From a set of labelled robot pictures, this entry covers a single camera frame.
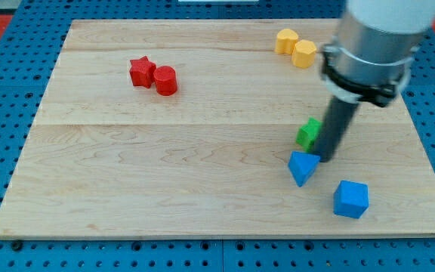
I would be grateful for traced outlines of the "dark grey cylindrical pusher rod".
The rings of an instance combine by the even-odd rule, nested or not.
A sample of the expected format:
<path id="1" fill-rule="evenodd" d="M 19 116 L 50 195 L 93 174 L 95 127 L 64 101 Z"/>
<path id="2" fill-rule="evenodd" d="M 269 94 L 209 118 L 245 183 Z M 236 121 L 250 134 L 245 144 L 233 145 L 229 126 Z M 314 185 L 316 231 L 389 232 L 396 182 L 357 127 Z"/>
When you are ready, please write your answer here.
<path id="1" fill-rule="evenodd" d="M 358 106 L 359 104 L 351 104 L 336 97 L 329 101 L 313 145 L 313 154 L 320 157 L 320 162 L 328 162 L 333 158 Z"/>

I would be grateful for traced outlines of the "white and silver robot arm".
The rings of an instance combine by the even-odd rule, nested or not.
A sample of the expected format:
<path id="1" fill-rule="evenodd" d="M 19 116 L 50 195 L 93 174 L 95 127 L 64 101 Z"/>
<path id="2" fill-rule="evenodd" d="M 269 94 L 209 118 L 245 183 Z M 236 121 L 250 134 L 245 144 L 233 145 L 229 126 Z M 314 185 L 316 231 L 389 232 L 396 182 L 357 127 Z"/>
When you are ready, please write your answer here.
<path id="1" fill-rule="evenodd" d="M 332 98 L 311 153 L 328 162 L 358 107 L 387 107 L 408 85 L 414 53 L 435 21 L 435 0 L 347 0 L 321 77 Z"/>

